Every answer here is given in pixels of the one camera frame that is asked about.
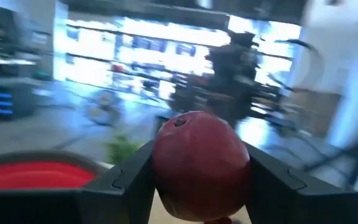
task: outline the apple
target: apple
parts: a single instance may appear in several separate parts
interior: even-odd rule
[[[247,198],[250,157],[225,121],[193,111],[166,122],[152,153],[155,183],[168,213],[206,222],[236,213]]]

